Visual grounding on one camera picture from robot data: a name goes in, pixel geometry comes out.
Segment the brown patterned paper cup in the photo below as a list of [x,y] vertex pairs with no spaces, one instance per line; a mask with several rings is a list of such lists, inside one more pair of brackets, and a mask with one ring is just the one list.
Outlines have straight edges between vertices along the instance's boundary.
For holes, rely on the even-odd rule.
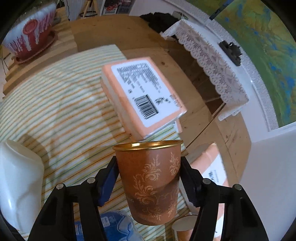
[[182,140],[113,146],[126,200],[135,221],[164,225],[176,214]]

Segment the white paper cup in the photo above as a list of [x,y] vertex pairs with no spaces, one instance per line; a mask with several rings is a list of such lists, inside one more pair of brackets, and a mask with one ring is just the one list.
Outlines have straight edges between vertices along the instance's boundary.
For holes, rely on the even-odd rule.
[[1,213],[20,232],[30,233],[41,210],[44,164],[18,142],[1,142]]

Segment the blue orange soda bottle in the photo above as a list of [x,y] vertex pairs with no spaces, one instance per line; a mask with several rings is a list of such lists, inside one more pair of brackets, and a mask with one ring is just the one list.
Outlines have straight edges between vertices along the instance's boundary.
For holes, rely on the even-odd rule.
[[144,240],[126,211],[108,211],[100,214],[100,217],[107,240]]

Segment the orange tissue pack double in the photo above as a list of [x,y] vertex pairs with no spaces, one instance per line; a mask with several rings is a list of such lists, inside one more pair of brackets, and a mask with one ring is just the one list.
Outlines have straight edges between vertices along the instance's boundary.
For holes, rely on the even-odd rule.
[[[208,178],[215,184],[229,187],[227,174],[224,168],[223,159],[215,142],[203,144],[194,153],[185,156],[191,167],[199,170],[203,178]],[[189,201],[187,206],[192,214],[198,214],[199,209]],[[221,240],[225,204],[219,204],[215,235],[213,240]]]

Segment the striped yellow green tablecloth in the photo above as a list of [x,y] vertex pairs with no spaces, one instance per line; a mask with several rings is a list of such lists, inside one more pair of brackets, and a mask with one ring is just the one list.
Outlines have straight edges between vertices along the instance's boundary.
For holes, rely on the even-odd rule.
[[[115,155],[115,145],[180,140],[174,123],[143,141],[125,131],[101,86],[102,67],[125,60],[116,45],[74,54],[27,79],[1,103],[1,142],[18,142],[43,161],[41,208],[62,183],[68,187],[94,178]],[[132,218],[120,176],[98,210],[123,210]],[[172,220],[156,226],[135,221],[135,227],[144,240],[171,240],[172,222],[188,213],[179,191]]]

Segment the orange tissue pack single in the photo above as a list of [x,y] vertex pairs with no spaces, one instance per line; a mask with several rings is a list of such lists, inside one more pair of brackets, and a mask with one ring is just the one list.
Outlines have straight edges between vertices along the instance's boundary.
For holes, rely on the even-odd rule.
[[125,131],[135,141],[149,138],[187,112],[150,57],[104,65],[101,86]]

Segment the white lace covered shelf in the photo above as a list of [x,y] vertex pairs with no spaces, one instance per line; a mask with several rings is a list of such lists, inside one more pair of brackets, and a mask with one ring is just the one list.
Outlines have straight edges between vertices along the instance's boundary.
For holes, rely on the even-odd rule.
[[176,36],[203,68],[216,92],[226,104],[218,114],[220,121],[235,116],[249,102],[251,80],[242,66],[236,66],[219,46],[221,40],[208,28],[188,20],[180,20],[161,32],[164,39]]

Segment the black teapot ornament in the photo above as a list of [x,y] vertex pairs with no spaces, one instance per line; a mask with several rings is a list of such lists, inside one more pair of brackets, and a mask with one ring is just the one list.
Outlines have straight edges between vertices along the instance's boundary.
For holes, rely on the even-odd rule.
[[223,40],[219,43],[219,46],[236,66],[241,65],[242,53],[238,45],[235,45],[233,42],[227,43]]

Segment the wooden slatted bench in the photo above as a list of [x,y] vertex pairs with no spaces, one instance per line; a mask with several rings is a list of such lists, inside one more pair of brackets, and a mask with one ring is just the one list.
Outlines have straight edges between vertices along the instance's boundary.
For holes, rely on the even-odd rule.
[[22,64],[17,64],[15,57],[10,56],[3,87],[4,95],[8,95],[17,85],[46,66],[78,52],[65,8],[57,9],[56,16],[61,18],[61,22],[53,27],[55,41],[47,49]]

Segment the red white flower pot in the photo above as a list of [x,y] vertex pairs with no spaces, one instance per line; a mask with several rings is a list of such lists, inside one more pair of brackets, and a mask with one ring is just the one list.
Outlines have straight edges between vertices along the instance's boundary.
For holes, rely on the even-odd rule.
[[56,1],[34,1],[10,28],[2,45],[21,61],[36,55],[47,44],[56,6]]

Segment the black cloth on table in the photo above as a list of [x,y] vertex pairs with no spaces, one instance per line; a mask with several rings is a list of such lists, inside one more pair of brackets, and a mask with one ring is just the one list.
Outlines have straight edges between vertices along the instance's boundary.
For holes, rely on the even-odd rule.
[[155,32],[160,34],[165,32],[173,24],[179,21],[179,19],[172,16],[170,13],[148,13],[140,16],[141,19],[148,22],[148,25]]

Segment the green landscape wall painting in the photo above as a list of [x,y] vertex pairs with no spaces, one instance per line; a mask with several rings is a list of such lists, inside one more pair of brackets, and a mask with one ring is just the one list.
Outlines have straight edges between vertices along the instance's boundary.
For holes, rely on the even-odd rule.
[[281,19],[262,1],[190,1],[215,17],[243,48],[260,74],[279,127],[295,122],[295,40]]

